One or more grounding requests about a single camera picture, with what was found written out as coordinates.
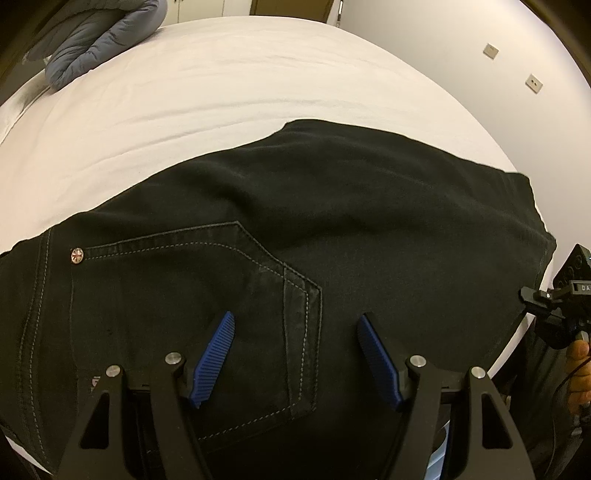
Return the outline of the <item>person's right hand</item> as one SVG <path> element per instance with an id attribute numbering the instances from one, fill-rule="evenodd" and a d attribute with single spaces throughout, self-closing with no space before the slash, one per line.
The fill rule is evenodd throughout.
<path id="1" fill-rule="evenodd" d="M 567 350 L 565 365 L 569 380 L 567 405 L 573 415 L 578 415 L 582 406 L 590 401 L 590 344 L 583 340 L 574 341 Z"/>

